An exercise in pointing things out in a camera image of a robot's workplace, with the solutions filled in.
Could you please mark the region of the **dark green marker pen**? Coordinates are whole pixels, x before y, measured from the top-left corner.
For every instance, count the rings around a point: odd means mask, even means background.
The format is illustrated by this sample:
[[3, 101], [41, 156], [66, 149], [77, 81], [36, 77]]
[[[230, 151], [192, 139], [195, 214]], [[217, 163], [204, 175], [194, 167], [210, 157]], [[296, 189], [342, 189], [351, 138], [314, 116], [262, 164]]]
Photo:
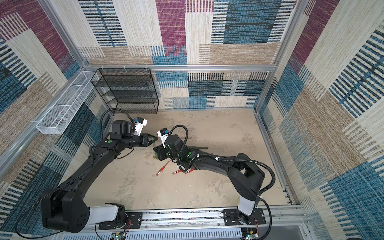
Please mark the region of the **dark green marker pen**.
[[198, 146], [189, 146], [190, 149], [202, 149], [202, 150], [207, 150], [209, 149], [208, 147], [198, 147]]

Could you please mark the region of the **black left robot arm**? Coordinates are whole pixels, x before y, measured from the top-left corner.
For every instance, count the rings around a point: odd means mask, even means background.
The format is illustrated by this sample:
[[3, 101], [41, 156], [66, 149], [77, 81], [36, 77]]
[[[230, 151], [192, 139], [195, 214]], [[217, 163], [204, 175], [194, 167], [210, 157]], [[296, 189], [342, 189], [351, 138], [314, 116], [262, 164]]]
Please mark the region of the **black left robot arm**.
[[78, 233], [84, 227], [105, 223], [113, 228], [126, 225], [128, 217], [121, 204], [88, 207], [83, 201], [100, 173], [125, 149], [144, 148], [157, 137], [142, 132], [148, 121], [141, 117], [114, 121], [112, 130], [89, 148], [88, 159], [67, 180], [41, 195], [42, 223], [46, 229]]

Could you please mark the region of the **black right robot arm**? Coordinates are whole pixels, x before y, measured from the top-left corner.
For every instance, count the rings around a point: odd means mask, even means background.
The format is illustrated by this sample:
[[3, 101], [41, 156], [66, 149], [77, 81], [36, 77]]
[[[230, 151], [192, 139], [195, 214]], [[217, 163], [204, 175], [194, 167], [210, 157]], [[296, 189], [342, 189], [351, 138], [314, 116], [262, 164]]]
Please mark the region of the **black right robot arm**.
[[183, 128], [186, 134], [189, 133], [183, 125], [177, 125], [171, 130], [164, 128], [158, 131], [162, 145], [154, 148], [157, 159], [160, 161], [170, 159], [177, 164], [181, 173], [204, 170], [228, 177], [240, 195], [237, 207], [239, 214], [251, 216], [262, 199], [262, 194], [275, 184], [274, 171], [268, 165], [252, 160], [242, 153], [224, 157], [189, 147], [187, 146], [188, 138], [182, 140], [178, 135], [173, 134], [177, 128]]

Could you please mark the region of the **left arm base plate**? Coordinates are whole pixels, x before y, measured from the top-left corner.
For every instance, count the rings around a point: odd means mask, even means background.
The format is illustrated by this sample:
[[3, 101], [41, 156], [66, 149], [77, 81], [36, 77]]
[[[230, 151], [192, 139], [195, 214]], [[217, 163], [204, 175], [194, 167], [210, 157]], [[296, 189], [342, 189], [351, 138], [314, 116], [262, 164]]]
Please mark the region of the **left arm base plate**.
[[142, 224], [143, 212], [126, 212], [121, 220], [103, 222], [99, 224], [99, 230], [127, 230], [139, 229]]

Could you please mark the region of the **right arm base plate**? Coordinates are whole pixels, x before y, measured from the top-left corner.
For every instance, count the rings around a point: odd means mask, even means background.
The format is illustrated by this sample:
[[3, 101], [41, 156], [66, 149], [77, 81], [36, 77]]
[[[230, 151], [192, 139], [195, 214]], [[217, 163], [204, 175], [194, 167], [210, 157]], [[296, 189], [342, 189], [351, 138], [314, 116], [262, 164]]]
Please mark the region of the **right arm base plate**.
[[261, 208], [254, 208], [249, 216], [238, 209], [224, 209], [220, 217], [224, 219], [226, 226], [266, 224], [265, 214]]

